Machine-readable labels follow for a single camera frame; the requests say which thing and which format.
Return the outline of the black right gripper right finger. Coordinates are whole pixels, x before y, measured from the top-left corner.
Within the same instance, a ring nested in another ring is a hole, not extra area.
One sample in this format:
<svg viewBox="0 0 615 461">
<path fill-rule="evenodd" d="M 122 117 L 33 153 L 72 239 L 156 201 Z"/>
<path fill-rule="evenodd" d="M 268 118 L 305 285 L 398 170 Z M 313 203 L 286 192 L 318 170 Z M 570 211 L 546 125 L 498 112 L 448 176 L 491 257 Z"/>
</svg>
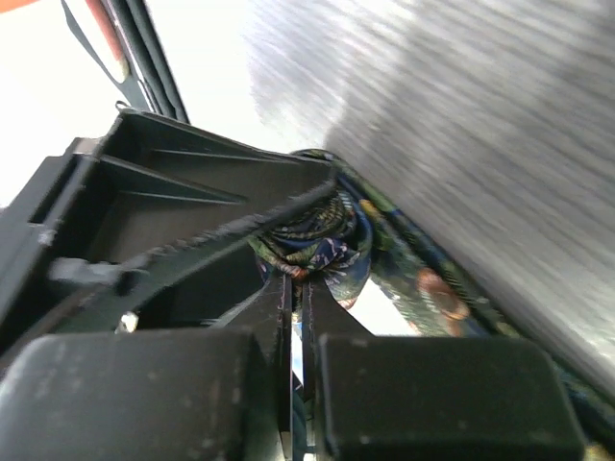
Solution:
<svg viewBox="0 0 615 461">
<path fill-rule="evenodd" d="M 526 340 L 376 336 L 312 281 L 304 383 L 319 460 L 579 460 L 551 359 Z"/>
</svg>

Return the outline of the dark patterned necktie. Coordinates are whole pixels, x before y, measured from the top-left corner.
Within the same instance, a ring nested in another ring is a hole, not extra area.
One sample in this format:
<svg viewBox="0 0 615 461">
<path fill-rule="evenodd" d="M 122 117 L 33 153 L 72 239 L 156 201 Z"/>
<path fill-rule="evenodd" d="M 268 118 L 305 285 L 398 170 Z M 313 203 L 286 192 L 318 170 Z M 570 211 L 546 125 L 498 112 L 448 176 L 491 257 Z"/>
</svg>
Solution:
<svg viewBox="0 0 615 461">
<path fill-rule="evenodd" d="M 253 238 L 262 273 L 288 278 L 303 341 L 303 294 L 321 280 L 333 299 L 376 336 L 526 340 L 553 362 L 585 439 L 579 460 L 614 456 L 614 398 L 567 362 L 549 330 L 522 307 L 495 298 L 352 167 L 324 150 L 334 172 L 325 198 Z"/>
</svg>

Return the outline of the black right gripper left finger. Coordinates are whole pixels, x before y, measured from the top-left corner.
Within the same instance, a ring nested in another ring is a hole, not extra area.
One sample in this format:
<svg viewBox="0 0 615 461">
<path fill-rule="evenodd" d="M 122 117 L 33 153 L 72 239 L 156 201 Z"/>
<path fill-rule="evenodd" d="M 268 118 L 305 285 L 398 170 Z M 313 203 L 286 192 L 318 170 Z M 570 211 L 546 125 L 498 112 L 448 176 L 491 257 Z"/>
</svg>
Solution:
<svg viewBox="0 0 615 461">
<path fill-rule="evenodd" d="M 211 328 L 43 334 L 3 358 L 5 460 L 280 460 L 290 282 Z"/>
</svg>

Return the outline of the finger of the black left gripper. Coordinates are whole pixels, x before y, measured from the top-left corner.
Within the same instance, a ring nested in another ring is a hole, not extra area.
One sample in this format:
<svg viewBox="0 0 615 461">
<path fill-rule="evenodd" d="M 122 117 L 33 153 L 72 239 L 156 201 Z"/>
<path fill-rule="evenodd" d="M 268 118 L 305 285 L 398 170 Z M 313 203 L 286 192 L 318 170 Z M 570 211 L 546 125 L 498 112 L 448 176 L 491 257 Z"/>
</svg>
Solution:
<svg viewBox="0 0 615 461">
<path fill-rule="evenodd" d="M 59 258 L 123 263 L 240 218 L 297 209 L 333 184 L 321 160 L 125 109 L 91 153 L 46 158 L 2 211 L 1 344 L 59 300 L 46 276 Z"/>
</svg>

